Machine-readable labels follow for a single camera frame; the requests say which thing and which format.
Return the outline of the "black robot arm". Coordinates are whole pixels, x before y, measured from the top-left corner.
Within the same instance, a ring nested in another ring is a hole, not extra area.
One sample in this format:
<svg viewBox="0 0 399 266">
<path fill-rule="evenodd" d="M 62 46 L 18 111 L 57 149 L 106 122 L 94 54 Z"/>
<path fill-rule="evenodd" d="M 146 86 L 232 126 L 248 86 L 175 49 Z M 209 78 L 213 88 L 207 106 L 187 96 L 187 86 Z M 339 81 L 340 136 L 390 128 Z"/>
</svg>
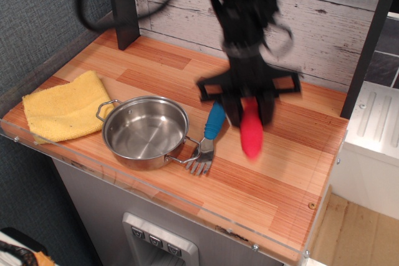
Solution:
<svg viewBox="0 0 399 266">
<path fill-rule="evenodd" d="M 229 69 L 197 81 L 201 101 L 222 105 L 232 126 L 241 126 L 242 100 L 253 98 L 256 116 L 268 125 L 273 118 L 275 99 L 282 93 L 300 92 L 297 72 L 268 65 L 260 53 L 266 45 L 264 30 L 276 25 L 277 0 L 210 0 L 223 31 L 222 48 Z"/>
</svg>

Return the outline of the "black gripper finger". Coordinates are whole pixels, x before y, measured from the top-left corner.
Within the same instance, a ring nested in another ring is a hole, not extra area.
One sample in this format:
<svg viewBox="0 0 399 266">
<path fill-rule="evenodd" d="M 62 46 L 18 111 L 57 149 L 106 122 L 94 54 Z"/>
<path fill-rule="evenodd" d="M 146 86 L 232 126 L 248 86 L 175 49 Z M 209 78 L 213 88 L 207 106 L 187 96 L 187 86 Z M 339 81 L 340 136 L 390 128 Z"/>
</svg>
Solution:
<svg viewBox="0 0 399 266">
<path fill-rule="evenodd" d="M 222 94 L 221 104 L 231 126 L 240 126 L 243 106 L 239 97 Z"/>
<path fill-rule="evenodd" d="M 270 124 L 274 116 L 275 97 L 272 92 L 263 92 L 256 96 L 258 115 L 262 126 Z"/>
</svg>

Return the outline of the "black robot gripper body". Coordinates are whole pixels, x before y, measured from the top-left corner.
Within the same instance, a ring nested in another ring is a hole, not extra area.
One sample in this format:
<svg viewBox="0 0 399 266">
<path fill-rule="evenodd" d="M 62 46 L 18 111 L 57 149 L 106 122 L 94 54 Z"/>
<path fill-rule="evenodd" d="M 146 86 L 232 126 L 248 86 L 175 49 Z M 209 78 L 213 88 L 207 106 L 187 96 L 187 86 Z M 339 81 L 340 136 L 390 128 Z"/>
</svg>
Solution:
<svg viewBox="0 0 399 266">
<path fill-rule="evenodd" d="M 270 92 L 278 97 L 282 93 L 301 91 L 299 74 L 268 65 L 261 54 L 249 57 L 229 57 L 229 69 L 214 77 L 197 81 L 202 102 L 221 100 L 223 97 L 256 97 Z"/>
</svg>

